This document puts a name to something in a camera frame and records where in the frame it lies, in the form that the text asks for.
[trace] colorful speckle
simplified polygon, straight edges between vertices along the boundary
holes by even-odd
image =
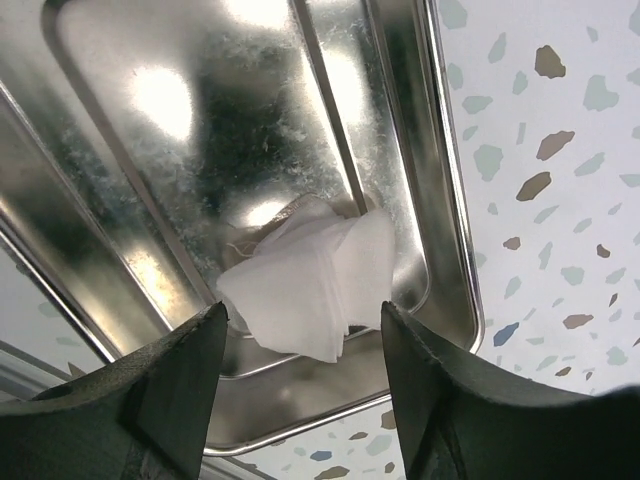
[[[520,191],[516,195],[516,200],[520,202],[533,200],[549,185],[551,185],[551,174],[549,172],[537,173],[522,184]]]
[[[511,237],[509,240],[505,240],[502,246],[509,250],[517,250],[520,248],[522,243],[520,242],[520,237]]]
[[[627,269],[625,267],[622,267],[622,268],[619,268],[618,270],[611,272],[609,275],[607,275],[605,282],[608,283],[609,285],[615,285],[620,280],[622,280],[622,277],[624,277],[624,274],[626,271]]]
[[[591,320],[593,320],[593,315],[576,314],[569,315],[562,323],[568,330],[573,330],[589,323]]]
[[[627,363],[627,356],[618,347],[612,347],[607,351],[607,363],[609,365],[624,365]]]
[[[549,259],[551,258],[551,250],[553,249],[553,243],[547,242],[547,244],[540,250],[538,259],[540,260],[540,270],[544,270],[549,265]]]
[[[600,170],[600,167],[604,163],[604,152],[596,153],[589,160],[586,160],[583,164],[577,167],[573,174],[576,177],[584,177],[585,175],[591,175]]]
[[[584,269],[580,267],[565,267],[560,270],[560,274],[564,277],[569,285],[576,286],[582,283],[584,279]]]
[[[393,416],[393,410],[383,413],[381,420],[380,426],[385,430],[394,430],[396,428],[396,417]]]
[[[593,221],[590,218],[585,218],[584,220],[580,220],[577,225],[573,228],[573,233],[582,233],[587,228],[591,226]]]
[[[620,95],[607,89],[604,75],[593,75],[587,83],[582,103],[587,110],[602,112],[615,107],[619,100]]]
[[[567,143],[573,140],[573,137],[575,137],[575,135],[576,132],[565,132],[564,130],[560,130],[557,133],[547,135],[540,142],[536,158],[538,160],[542,160],[543,162],[549,160],[560,150],[562,150],[567,145]]]
[[[494,42],[487,59],[489,63],[497,63],[504,58],[504,53],[507,49],[507,34],[502,32],[498,35],[498,38]]]
[[[493,145],[481,145],[473,153],[476,168],[485,182],[493,180],[493,177],[500,170],[500,163],[503,158],[502,150]]]
[[[548,207],[542,210],[536,217],[533,219],[533,223],[541,224],[547,218],[549,218],[553,213],[558,209],[560,205],[554,205],[553,207]]]
[[[371,443],[365,447],[365,450],[369,455],[375,457],[386,451],[391,446],[393,437],[391,435],[378,435]]]
[[[318,450],[317,452],[313,452],[309,458],[316,462],[324,462],[325,460],[329,460],[332,456],[332,453],[328,450]]]
[[[538,75],[547,78],[564,77],[567,74],[567,69],[560,57],[549,45],[536,50],[535,70]]]
[[[511,280],[509,280],[507,288],[504,291],[505,300],[509,297],[512,297],[520,289],[521,286],[522,280],[520,280],[520,277],[513,277]]]
[[[503,329],[496,332],[496,334],[493,336],[493,346],[501,347],[502,345],[507,343],[507,340],[512,337],[519,326],[520,322],[512,323],[511,325],[507,325]]]
[[[462,108],[464,108],[468,114],[475,115],[487,108],[491,103],[493,103],[493,98],[491,97],[474,95],[462,101]]]
[[[313,478],[314,480],[333,480],[334,478],[346,477],[349,471],[350,470],[348,468],[342,466],[331,467]]]
[[[539,372],[540,370],[544,370],[549,365],[555,363],[556,360],[558,360],[557,355],[549,355],[548,357],[545,357],[538,365],[538,368],[536,368],[536,371]]]
[[[564,367],[558,370],[555,375],[556,377],[566,377],[570,371],[571,371],[571,367]]]

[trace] terrazzo pattern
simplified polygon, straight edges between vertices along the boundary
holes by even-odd
[[[640,2],[437,0],[486,314],[479,354],[596,394],[640,382]],[[2,340],[99,362],[0,254]],[[404,479],[390,405],[240,457],[274,478]]]

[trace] blue speck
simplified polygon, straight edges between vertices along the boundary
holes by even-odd
[[[318,450],[317,452],[313,452],[310,458],[316,462],[323,462],[329,460],[332,456],[331,452],[327,450]]]
[[[507,325],[502,330],[498,331],[493,336],[493,346],[501,347],[502,345],[507,343],[507,340],[511,338],[511,336],[514,334],[514,332],[518,329],[519,326],[520,326],[520,322],[516,322],[516,323],[512,323],[511,325]]]

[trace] metal tray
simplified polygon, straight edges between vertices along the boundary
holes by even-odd
[[[4,241],[108,360],[217,299],[307,195],[388,210],[393,300],[482,337],[433,5],[418,0],[5,0]],[[207,455],[386,401],[378,333],[336,365],[232,322]]]

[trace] reflective metal surface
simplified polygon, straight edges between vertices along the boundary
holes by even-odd
[[[394,301],[478,347],[431,3],[5,0],[0,44],[2,237],[103,357],[215,302],[308,194],[388,210]],[[379,334],[328,365],[232,325],[209,455],[388,399]]]

